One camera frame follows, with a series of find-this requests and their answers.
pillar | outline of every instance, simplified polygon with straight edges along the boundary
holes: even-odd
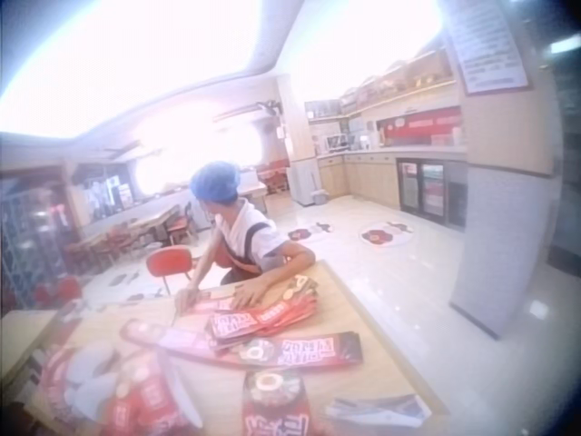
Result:
[[[440,5],[468,143],[465,248],[450,305],[498,338],[522,307],[555,208],[555,157],[562,148],[556,89],[506,3],[440,0]],[[494,46],[499,37],[504,43],[495,50],[510,47],[512,38],[524,75],[518,69],[511,73],[518,88],[475,92],[478,71],[469,71],[469,50],[460,41],[487,40]],[[492,69],[492,78],[494,55],[473,60],[476,68]],[[497,68],[512,62],[518,66],[514,53],[497,62]]]

paper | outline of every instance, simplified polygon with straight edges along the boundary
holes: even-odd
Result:
[[[216,350],[206,332],[187,332],[130,320],[120,331],[128,342],[159,346],[184,359],[229,366],[320,367],[358,364],[363,361],[359,336],[341,332],[300,338],[246,338],[225,350]]]
[[[336,399],[325,413],[334,420],[353,424],[414,429],[431,415],[426,403],[416,394],[369,401]]]
[[[467,94],[528,86],[527,73],[495,0],[443,0],[448,34]]]

refrigerator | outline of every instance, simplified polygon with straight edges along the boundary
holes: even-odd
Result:
[[[401,210],[446,223],[445,164],[424,159],[397,162]]]
[[[314,204],[312,192],[321,188],[317,158],[291,162],[287,168],[290,196],[302,206]]]

wooden table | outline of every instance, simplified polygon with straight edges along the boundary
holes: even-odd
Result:
[[[178,212],[179,207],[177,204],[172,207],[163,209],[158,213],[146,216],[134,223],[129,224],[128,229],[130,231],[143,229],[145,227],[152,228],[164,224],[174,213]]]
[[[354,331],[359,334],[364,363],[328,371],[303,371],[303,379],[313,416],[324,419],[326,405],[335,397],[347,399],[373,399],[394,395],[417,393],[432,410],[433,415],[416,431],[406,434],[446,434],[442,429],[447,424],[447,411],[443,403],[403,358],[378,325],[359,305],[358,300],[325,262],[318,262],[305,272],[319,283],[319,311],[313,317],[289,328],[283,336],[307,336],[332,332]],[[278,298],[287,283],[271,289],[264,304]],[[217,294],[233,292],[234,285],[221,286],[212,290]],[[122,354],[133,351],[134,345],[123,342],[118,330],[131,318],[142,318],[149,322],[167,325],[172,321],[172,299],[144,301],[116,312],[95,315],[85,320],[71,340],[71,345],[81,345],[95,339],[109,339]],[[175,321],[175,326],[185,330],[200,331],[208,315],[190,315]],[[240,369],[211,366],[202,362],[189,362],[179,358],[172,361],[181,370],[186,389],[192,393],[194,402],[204,419],[204,434],[209,436],[232,436],[241,434],[241,396],[244,371]],[[50,422],[44,395],[38,391],[26,409],[41,421]]]
[[[56,311],[11,311],[2,318],[2,387],[9,384],[49,331]]]

menu board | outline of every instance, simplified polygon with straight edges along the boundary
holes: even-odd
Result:
[[[497,0],[441,0],[466,93],[528,86],[527,72]]]

